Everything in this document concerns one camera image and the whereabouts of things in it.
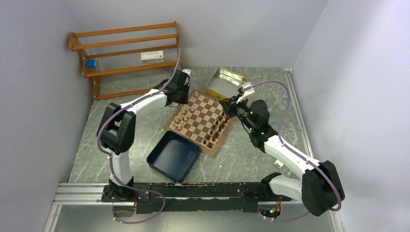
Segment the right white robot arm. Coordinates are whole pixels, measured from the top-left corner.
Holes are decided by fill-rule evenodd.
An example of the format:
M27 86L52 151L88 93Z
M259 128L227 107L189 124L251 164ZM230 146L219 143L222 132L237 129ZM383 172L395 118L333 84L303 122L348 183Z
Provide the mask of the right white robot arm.
M301 154L286 143L269 125L270 113L263 100L238 101L234 96L219 101L228 118L237 117L247 130L251 143L262 152L275 157L297 176L288 178L275 173L264 179L261 195L266 200L286 196L303 203L309 213L320 216L328 210L341 208L345 193L335 165Z

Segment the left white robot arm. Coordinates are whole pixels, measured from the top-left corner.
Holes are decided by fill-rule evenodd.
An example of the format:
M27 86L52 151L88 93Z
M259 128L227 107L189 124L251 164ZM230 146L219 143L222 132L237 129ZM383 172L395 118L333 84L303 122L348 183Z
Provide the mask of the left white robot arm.
M104 193L112 199L127 201L135 193L129 149L134 142L137 120L173 103L187 104L190 74L190 69L176 70L170 79L163 80L145 95L128 103L107 105L97 131L97 147L108 157L111 175Z

